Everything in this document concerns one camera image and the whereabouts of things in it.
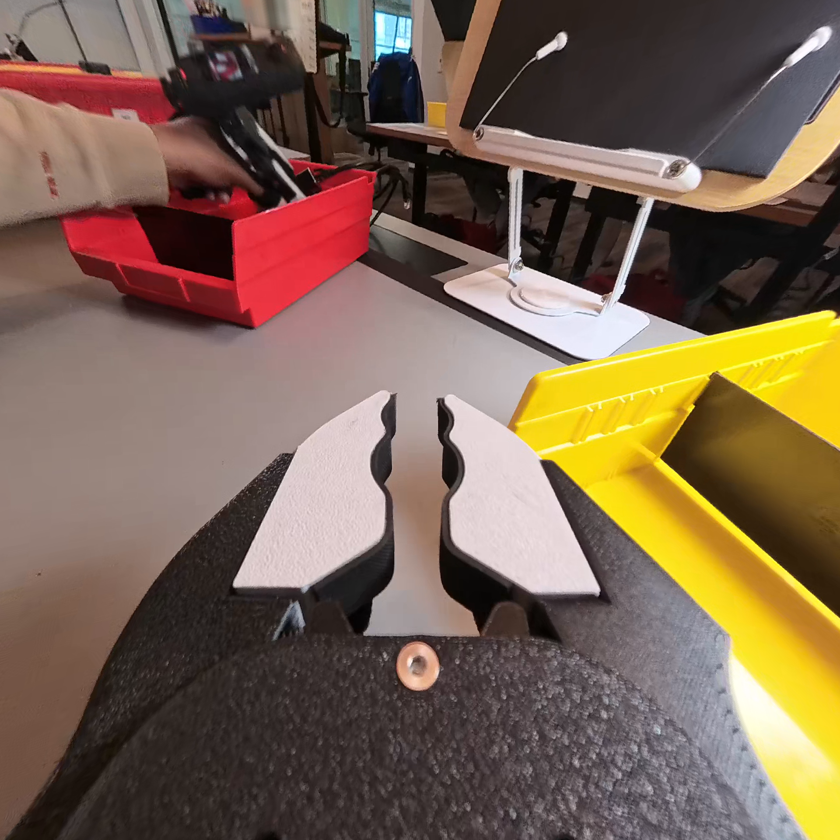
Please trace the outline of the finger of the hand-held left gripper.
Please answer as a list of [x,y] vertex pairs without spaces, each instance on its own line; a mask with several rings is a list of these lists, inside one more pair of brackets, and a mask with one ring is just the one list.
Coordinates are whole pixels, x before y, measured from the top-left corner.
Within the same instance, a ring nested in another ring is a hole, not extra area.
[[247,108],[233,111],[233,156],[259,185],[256,200],[262,207],[278,207],[308,196],[279,145]]

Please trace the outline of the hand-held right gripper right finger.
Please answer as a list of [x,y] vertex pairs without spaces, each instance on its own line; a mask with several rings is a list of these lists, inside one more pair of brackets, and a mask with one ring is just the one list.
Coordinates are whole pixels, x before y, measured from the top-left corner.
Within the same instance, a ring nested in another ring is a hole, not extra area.
[[457,601],[599,597],[593,568],[541,458],[455,395],[437,401],[447,494],[439,568]]

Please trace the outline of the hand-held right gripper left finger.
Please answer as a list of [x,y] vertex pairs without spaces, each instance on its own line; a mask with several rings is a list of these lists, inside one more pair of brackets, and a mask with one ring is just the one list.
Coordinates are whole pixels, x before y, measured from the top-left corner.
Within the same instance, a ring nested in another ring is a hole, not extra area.
[[311,433],[283,479],[234,577],[238,595],[314,592],[386,535],[395,395],[376,392]]

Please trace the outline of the red storage bin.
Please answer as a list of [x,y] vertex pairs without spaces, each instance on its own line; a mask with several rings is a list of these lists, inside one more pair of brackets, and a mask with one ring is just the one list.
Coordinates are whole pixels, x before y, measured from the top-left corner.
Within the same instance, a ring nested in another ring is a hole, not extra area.
[[322,191],[263,209],[242,190],[227,203],[174,194],[165,207],[234,222],[234,280],[165,266],[157,260],[133,207],[60,219],[67,246],[88,277],[125,296],[257,328],[335,276],[369,248],[375,174],[293,161],[309,168]]

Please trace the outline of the person's left hand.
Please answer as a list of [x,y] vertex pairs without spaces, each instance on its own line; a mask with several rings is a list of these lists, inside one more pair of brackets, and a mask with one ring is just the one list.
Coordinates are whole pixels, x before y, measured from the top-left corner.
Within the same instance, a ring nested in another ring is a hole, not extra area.
[[206,120],[179,118],[151,126],[170,186],[226,203],[234,190],[260,197],[264,190],[223,150]]

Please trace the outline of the black bin divider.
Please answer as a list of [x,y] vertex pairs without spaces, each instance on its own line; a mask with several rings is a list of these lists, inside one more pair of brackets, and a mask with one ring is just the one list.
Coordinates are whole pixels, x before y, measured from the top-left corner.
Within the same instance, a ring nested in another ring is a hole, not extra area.
[[835,444],[714,373],[662,459],[838,615]]
[[133,213],[159,263],[235,279],[232,220],[169,206],[135,206]]

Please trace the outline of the blue jacket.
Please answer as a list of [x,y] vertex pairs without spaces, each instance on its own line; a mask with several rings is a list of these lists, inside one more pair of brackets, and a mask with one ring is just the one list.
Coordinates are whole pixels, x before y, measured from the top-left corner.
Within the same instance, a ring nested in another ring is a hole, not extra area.
[[368,100],[373,123],[425,121],[422,82],[411,53],[398,51],[379,57],[371,71]]

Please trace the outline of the book stand with black board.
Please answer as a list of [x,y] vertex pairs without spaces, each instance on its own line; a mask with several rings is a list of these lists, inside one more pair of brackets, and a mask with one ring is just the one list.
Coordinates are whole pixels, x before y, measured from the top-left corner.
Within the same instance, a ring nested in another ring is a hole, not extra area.
[[[838,31],[831,1],[477,2],[446,131],[507,168],[507,263],[445,292],[574,360],[614,354],[649,325],[620,298],[656,202],[765,204],[838,148]],[[637,201],[611,292],[523,266],[524,172]]]

